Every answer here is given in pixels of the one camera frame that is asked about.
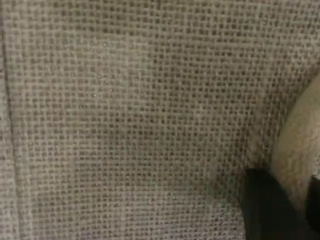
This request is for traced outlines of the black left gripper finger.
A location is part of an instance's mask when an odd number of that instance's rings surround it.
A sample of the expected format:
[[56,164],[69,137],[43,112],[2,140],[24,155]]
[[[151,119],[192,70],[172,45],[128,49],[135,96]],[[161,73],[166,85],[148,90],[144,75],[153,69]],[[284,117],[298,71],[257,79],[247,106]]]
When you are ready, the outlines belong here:
[[241,210],[247,240],[308,240],[309,226],[266,170],[245,171]]
[[306,220],[317,233],[320,232],[320,179],[312,176],[306,199]]

